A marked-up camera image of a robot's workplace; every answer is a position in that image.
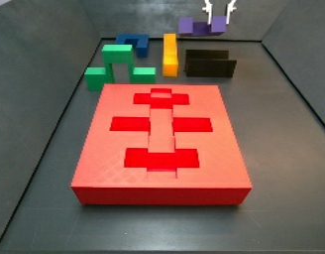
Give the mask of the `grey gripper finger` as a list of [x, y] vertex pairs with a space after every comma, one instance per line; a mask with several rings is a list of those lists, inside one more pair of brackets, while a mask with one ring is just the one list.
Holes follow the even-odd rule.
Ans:
[[204, 0], [202, 11], [208, 14], [208, 25], [212, 25], [212, 19], [213, 19], [213, 4], [212, 4], [210, 0]]
[[237, 10], [236, 6], [237, 0], [231, 0], [227, 5], [227, 25], [231, 23], [232, 13]]

